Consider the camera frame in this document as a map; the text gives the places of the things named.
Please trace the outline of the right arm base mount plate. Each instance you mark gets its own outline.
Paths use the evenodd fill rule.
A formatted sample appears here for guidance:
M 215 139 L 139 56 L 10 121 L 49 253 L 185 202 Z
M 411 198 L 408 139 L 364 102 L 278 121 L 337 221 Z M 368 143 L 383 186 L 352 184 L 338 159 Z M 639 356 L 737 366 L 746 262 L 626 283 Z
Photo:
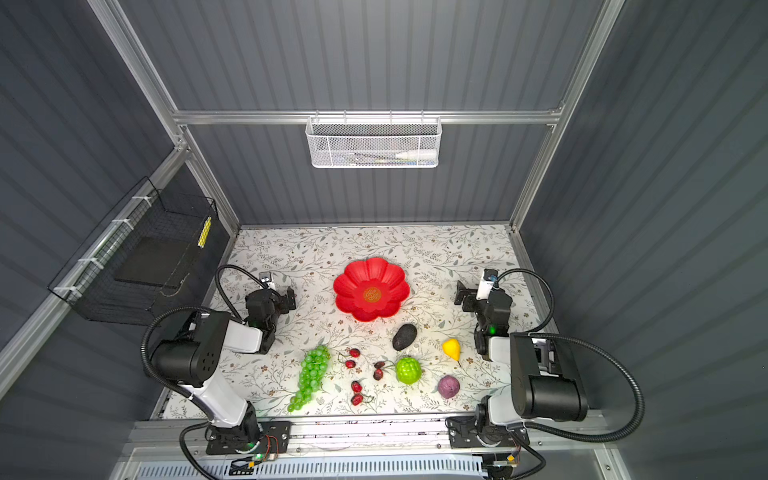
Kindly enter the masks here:
M 524 429 L 483 423 L 472 416 L 453 416 L 445 419 L 449 442 L 453 449 L 466 448 L 520 448 L 530 440 Z

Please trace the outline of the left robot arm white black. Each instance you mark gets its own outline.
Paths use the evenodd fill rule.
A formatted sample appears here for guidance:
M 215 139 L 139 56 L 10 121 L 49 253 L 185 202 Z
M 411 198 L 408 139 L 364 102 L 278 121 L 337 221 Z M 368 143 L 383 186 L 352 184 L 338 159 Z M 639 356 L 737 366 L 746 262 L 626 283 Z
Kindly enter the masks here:
M 270 439 L 253 405 L 219 371 L 219 361 L 224 350 L 267 354 L 278 318 L 295 308 L 293 289 L 283 294 L 261 289 L 246 296 L 243 322 L 228 311 L 179 307 L 156 317 L 145 330 L 140 344 L 145 372 L 206 415 L 210 454 L 250 454 Z

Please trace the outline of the purple fig fake fruit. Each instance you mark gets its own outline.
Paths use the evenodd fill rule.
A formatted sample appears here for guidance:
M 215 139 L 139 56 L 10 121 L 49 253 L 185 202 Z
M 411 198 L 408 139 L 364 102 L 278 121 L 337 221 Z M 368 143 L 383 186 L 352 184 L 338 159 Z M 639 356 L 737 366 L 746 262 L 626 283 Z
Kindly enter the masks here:
M 437 391 L 444 399 L 455 397 L 461 389 L 461 384 L 457 378 L 452 375 L 443 376 L 437 384 Z

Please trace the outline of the dark cherry pair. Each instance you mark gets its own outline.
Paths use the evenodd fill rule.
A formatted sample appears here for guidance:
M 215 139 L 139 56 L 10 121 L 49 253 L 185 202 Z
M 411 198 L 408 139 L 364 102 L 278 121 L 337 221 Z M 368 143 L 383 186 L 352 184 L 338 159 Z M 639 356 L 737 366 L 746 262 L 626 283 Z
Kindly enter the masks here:
M 373 372 L 373 379 L 376 381 L 380 381 L 385 373 L 385 370 L 387 368 L 387 362 L 386 361 L 378 361 L 374 364 L 374 372 Z

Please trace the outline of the dark avocado fake fruit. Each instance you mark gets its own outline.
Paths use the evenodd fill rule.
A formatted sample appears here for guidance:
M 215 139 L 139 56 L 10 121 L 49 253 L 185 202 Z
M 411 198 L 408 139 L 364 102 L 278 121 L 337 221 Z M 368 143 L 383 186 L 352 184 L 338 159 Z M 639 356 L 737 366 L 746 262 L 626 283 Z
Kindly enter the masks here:
M 415 342 L 417 336 L 418 329 L 414 324 L 403 324 L 392 338 L 392 348 L 398 352 L 403 351 Z

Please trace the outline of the yellow lemon fake fruit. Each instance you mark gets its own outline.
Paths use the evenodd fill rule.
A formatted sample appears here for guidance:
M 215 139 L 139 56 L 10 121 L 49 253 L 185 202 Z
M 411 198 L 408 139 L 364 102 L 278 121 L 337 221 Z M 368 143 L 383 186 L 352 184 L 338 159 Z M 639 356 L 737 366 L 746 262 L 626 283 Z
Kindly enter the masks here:
M 443 342 L 442 351 L 446 356 L 448 356 L 452 360 L 456 361 L 457 363 L 460 362 L 461 344 L 457 339 L 451 338 Z

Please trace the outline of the green custard apple fake fruit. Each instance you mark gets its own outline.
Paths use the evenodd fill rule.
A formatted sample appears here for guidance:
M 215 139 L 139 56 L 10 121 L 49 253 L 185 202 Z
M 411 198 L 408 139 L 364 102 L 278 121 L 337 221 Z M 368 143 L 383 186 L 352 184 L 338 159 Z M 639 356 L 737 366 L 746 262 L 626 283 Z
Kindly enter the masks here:
M 412 357 L 403 357 L 395 364 L 397 380 L 406 385 L 418 382 L 422 377 L 422 368 L 418 360 Z

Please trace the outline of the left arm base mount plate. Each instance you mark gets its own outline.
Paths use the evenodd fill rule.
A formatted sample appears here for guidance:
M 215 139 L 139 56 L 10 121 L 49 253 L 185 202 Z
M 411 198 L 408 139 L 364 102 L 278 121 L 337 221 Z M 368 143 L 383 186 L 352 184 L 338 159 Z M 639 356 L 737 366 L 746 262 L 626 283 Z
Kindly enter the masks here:
M 206 454 L 256 455 L 261 458 L 269 454 L 287 451 L 292 424 L 288 421 L 259 422 L 238 427 L 223 428 L 211 426 L 205 430 Z

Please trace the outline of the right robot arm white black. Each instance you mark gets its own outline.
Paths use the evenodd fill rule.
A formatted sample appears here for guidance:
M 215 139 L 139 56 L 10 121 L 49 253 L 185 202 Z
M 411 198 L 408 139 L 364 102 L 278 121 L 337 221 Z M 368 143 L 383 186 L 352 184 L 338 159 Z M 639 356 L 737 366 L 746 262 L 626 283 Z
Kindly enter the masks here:
M 483 397 L 460 435 L 469 444 L 511 445 L 513 430 L 527 437 L 521 423 L 543 418 L 577 422 L 586 418 L 588 400 L 572 350 L 562 340 L 511 333 L 512 298 L 487 278 L 477 288 L 457 283 L 454 303 L 475 315 L 474 345 L 483 360 L 509 367 L 510 385 Z

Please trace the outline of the green grape bunch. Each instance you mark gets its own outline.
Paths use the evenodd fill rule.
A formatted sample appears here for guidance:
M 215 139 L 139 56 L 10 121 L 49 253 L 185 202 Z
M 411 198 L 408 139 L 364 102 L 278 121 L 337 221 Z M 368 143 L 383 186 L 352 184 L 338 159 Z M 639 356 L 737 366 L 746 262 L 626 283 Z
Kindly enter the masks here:
M 313 395 L 322 389 L 330 358 L 330 350 L 326 345 L 318 345 L 306 353 L 300 364 L 298 390 L 289 400 L 287 407 L 289 413 L 305 407 L 312 400 Z

